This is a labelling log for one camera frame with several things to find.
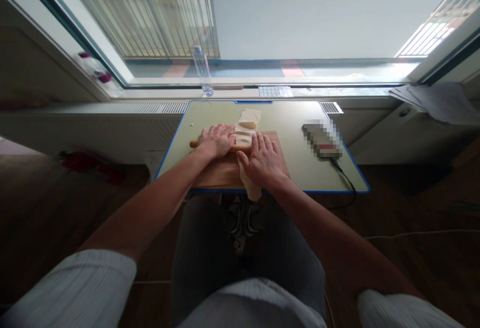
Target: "plastic water bottle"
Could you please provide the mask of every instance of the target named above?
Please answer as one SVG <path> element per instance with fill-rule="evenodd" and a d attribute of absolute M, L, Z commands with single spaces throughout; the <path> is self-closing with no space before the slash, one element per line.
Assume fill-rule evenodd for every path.
<path fill-rule="evenodd" d="M 78 54 L 81 58 L 83 69 L 93 78 L 98 79 L 102 83 L 110 82 L 112 75 L 98 60 L 93 58 L 90 53 L 82 52 Z"/>
<path fill-rule="evenodd" d="M 204 97 L 211 97 L 214 95 L 214 88 L 210 79 L 210 69 L 207 56 L 202 52 L 202 47 L 195 45 L 193 47 L 193 61 L 195 62 L 196 72 L 200 78 L 201 90 Z"/>

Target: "balcony railing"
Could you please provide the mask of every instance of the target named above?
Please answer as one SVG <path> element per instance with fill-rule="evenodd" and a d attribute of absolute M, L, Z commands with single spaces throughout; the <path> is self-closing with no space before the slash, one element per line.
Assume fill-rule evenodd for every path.
<path fill-rule="evenodd" d="M 425 58 L 477 8 L 480 0 L 443 0 L 395 57 Z"/>
<path fill-rule="evenodd" d="M 81 0 L 124 59 L 219 58 L 211 0 Z"/>

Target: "rolling pin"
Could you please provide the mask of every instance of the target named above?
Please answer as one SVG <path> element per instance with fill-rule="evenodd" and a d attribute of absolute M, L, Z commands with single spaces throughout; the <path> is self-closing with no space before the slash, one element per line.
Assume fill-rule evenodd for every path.
<path fill-rule="evenodd" d="M 191 148 L 197 148 L 198 146 L 199 146 L 199 141 L 198 140 L 191 140 L 190 141 L 190 147 Z M 231 146 L 229 153 L 235 153 L 235 152 L 238 152 L 238 151 L 242 151 L 246 155 L 250 155 L 250 152 L 252 151 L 251 148 L 252 147 L 250 147 L 249 145 L 234 144 L 234 145 Z"/>

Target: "dough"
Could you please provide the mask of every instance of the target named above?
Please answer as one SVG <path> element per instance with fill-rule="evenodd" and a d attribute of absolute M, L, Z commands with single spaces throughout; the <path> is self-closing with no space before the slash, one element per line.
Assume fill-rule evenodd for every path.
<path fill-rule="evenodd" d="M 235 129 L 233 130 L 236 134 L 236 144 L 239 146 L 251 146 L 252 145 L 252 135 L 257 132 L 257 125 L 260 122 L 260 117 L 262 112 L 255 109 L 244 109 L 241 112 L 240 119 L 235 124 Z M 248 199 L 251 201 L 257 202 L 262 196 L 262 187 L 254 184 L 250 178 L 245 174 L 244 166 L 238 160 L 238 166 L 240 168 L 240 179 L 245 186 Z"/>
<path fill-rule="evenodd" d="M 244 109 L 240 119 L 235 124 L 233 132 L 236 134 L 236 143 L 239 146 L 251 146 L 252 135 L 257 132 L 262 112 L 255 109 Z"/>

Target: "blue table edge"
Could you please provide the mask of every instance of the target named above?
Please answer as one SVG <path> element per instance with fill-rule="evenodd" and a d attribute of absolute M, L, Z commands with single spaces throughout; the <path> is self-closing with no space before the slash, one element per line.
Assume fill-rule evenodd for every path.
<path fill-rule="evenodd" d="M 176 128 L 175 134 L 173 135 L 173 138 L 171 139 L 170 145 L 168 146 L 168 149 L 165 152 L 165 156 L 163 157 L 163 160 L 161 161 L 160 167 L 156 171 L 155 178 L 153 179 L 154 181 L 159 177 L 159 173 L 162 170 L 162 166 L 164 165 L 165 159 L 167 158 L 170 148 L 172 147 L 172 144 L 175 140 L 175 137 L 177 136 L 177 133 L 179 132 L 180 127 L 182 126 L 182 122 L 184 121 L 185 114 L 187 113 L 187 110 L 189 109 L 190 103 L 192 102 L 209 102 L 208 99 L 194 99 L 188 102 L 185 112 L 181 116 L 180 123 L 178 124 L 178 127 Z M 232 100 L 232 99 L 215 99 L 215 102 L 235 102 L 235 104 L 272 104 L 273 102 L 285 102 L 283 99 L 265 99 L 265 100 Z M 318 100 L 299 100 L 297 102 L 317 102 L 320 108 L 322 105 Z M 352 157 L 350 154 L 349 149 L 347 146 L 345 146 L 345 143 L 343 139 L 341 140 L 341 143 L 343 145 L 343 148 L 345 148 L 345 151 L 348 153 L 348 156 L 350 157 L 351 161 L 355 165 L 356 170 L 360 174 L 360 177 L 363 179 L 363 182 L 366 184 L 366 187 L 368 188 L 367 190 L 357 190 L 356 192 L 358 194 L 368 194 L 370 193 L 370 185 L 365 179 L 362 171 L 359 169 L 359 166 L 357 165 L 357 162 L 355 162 L 355 159 Z M 222 188 L 192 188 L 189 190 L 190 193 L 236 193 L 236 194 L 246 194 L 247 191 L 245 189 L 222 189 Z M 312 193 L 312 194 L 353 194 L 353 191 L 351 190 L 304 190 L 303 192 L 305 193 Z"/>

